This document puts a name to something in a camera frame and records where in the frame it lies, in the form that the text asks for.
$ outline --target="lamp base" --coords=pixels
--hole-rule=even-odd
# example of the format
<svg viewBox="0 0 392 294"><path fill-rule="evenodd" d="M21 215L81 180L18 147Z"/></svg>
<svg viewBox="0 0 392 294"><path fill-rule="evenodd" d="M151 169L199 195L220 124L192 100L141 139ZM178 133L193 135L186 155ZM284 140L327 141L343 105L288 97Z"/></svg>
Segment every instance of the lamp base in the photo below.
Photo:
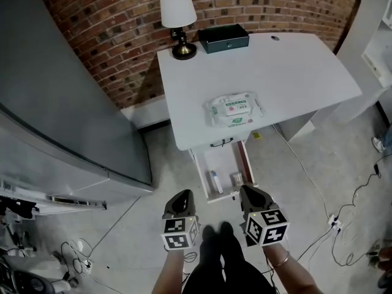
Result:
<svg viewBox="0 0 392 294"><path fill-rule="evenodd" d="M192 43L186 43L185 45L179 44L174 46L171 52L177 60L188 60L196 55L197 47Z"/></svg>

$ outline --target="desk drawer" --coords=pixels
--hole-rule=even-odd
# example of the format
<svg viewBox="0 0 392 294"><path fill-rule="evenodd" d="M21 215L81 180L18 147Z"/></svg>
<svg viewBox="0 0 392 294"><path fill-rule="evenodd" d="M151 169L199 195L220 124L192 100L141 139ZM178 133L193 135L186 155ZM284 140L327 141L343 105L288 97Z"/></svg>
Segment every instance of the desk drawer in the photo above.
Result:
<svg viewBox="0 0 392 294"><path fill-rule="evenodd" d="M217 141L210 143L210 144L196 146L196 147L192 148L192 152L194 154L197 154L197 153L202 153L204 151L214 149L214 148L224 148L224 147L229 146L231 144L234 144L240 140L247 140L247 138L249 137L249 134L250 134L250 132L245 132L245 133L241 133L239 135L224 138L223 140L217 140Z"/></svg>
<svg viewBox="0 0 392 294"><path fill-rule="evenodd" d="M212 148L202 153L191 152L202 181L208 203L230 198L239 194L239 187L234 185L232 174L241 172L244 183L255 185L251 164L242 140L224 147ZM216 189L211 170L217 173L223 194Z"/></svg>

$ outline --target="black pants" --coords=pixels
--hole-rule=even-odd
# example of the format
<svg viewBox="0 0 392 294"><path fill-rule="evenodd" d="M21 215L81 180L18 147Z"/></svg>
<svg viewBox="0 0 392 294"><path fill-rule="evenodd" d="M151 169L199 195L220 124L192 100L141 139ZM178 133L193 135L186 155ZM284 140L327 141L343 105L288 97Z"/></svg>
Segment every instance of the black pants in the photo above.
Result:
<svg viewBox="0 0 392 294"><path fill-rule="evenodd" d="M225 261L226 282L222 274L221 254ZM202 242L200 263L189 276L183 294L260 293L275 294L265 277L245 261L241 246L234 235L220 240Z"/></svg>

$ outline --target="dark green box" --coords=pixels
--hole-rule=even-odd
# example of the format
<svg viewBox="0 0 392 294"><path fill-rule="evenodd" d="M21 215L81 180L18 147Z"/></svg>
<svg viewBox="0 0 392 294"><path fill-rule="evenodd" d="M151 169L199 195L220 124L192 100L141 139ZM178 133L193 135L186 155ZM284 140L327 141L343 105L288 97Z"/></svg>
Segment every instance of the dark green box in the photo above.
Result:
<svg viewBox="0 0 392 294"><path fill-rule="evenodd" d="M198 30L198 38L207 53L249 45L249 34L239 24Z"/></svg>

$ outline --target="open drawer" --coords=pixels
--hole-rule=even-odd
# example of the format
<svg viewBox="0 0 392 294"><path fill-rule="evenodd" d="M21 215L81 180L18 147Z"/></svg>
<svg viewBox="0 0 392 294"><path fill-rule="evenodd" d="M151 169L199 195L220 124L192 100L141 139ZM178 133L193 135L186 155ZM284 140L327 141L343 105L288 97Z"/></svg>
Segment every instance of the open drawer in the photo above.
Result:
<svg viewBox="0 0 392 294"><path fill-rule="evenodd" d="M232 175L241 172L244 184L255 185L251 164L242 140L209 149L202 153L192 153L208 203L216 202L239 194L239 186L234 185ZM211 171L217 173L223 194L218 192Z"/></svg>

